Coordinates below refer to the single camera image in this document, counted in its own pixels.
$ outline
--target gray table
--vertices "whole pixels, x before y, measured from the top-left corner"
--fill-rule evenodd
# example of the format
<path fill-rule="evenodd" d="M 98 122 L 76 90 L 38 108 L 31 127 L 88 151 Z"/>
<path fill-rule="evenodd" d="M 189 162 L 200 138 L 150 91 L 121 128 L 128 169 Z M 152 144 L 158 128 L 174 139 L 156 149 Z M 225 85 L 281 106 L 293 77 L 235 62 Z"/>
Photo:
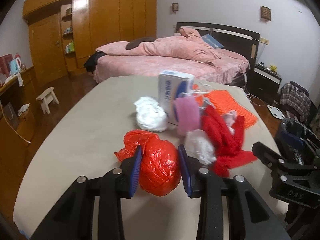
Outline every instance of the gray table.
<path fill-rule="evenodd" d="M 258 122 L 245 131 L 244 150 L 261 141 L 278 152 L 267 127 L 240 88 L 207 83 L 228 90 L 258 117 Z M 20 186 L 13 214 L 20 230 L 31 236 L 78 176 L 101 177 L 119 166 L 114 152 L 124 147 L 126 132 L 138 128 L 133 102 L 142 96 L 157 97 L 156 77 L 114 77 L 95 87 L 66 114 L 39 148 Z M 159 135 L 175 146 L 183 140 L 173 125 Z M 232 177 L 245 176 L 276 214 L 285 214 L 287 204 L 269 196 L 270 171 L 259 160 L 230 173 Z M 122 200 L 126 240 L 194 240 L 199 209 L 200 200 L 189 199 L 182 182 L 164 197 L 138 189 L 133 199 Z M 227 230 L 227 210 L 224 219 Z"/>

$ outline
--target red cloth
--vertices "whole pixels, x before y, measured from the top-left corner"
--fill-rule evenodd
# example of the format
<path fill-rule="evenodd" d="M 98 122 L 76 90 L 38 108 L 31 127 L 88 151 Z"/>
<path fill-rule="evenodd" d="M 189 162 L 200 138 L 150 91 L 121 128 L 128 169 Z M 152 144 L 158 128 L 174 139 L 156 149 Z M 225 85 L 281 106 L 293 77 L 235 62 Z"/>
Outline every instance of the red cloth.
<path fill-rule="evenodd" d="M 208 106 L 204 111 L 206 115 L 201 117 L 202 130 L 210 138 L 216 148 L 215 155 L 217 161 L 211 169 L 221 177 L 229 177 L 228 169 L 243 166 L 257 159 L 250 151 L 242 150 L 244 141 L 244 117 L 238 116 L 232 126 L 235 130 L 232 135 L 224 122 L 212 106 Z"/>

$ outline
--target wall socket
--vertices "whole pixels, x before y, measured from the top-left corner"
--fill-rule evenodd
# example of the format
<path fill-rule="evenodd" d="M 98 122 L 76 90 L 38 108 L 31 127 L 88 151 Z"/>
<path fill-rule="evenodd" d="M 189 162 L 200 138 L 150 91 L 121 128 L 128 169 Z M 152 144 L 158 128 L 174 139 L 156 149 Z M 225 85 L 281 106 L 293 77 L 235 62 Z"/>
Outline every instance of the wall socket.
<path fill-rule="evenodd" d="M 269 45 L 269 41 L 265 38 L 260 38 L 260 42 Z"/>

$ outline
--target yellow toy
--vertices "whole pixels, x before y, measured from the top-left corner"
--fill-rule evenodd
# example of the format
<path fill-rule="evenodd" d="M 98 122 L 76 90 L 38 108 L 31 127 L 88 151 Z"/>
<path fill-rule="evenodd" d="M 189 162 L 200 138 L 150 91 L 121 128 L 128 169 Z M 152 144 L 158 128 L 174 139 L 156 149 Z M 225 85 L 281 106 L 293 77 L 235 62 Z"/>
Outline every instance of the yellow toy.
<path fill-rule="evenodd" d="M 272 71 L 272 72 L 275 72 L 275 73 L 277 73 L 277 67 L 275 66 L 275 65 L 270 65 L 270 70 Z"/>

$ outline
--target pink bedsheet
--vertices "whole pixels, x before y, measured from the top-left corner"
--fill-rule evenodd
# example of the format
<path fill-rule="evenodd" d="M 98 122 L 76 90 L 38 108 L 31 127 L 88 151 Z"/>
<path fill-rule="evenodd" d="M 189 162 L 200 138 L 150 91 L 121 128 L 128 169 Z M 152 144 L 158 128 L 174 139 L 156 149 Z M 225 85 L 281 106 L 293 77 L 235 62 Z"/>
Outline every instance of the pink bedsheet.
<path fill-rule="evenodd" d="M 238 73 L 245 73 L 248 60 L 225 49 L 217 49 L 221 59 L 215 59 L 219 67 L 173 57 L 159 56 L 103 56 L 99 58 L 94 79 L 98 83 L 117 76 L 157 76 L 163 70 L 175 70 L 195 75 L 209 82 L 231 83 Z"/>

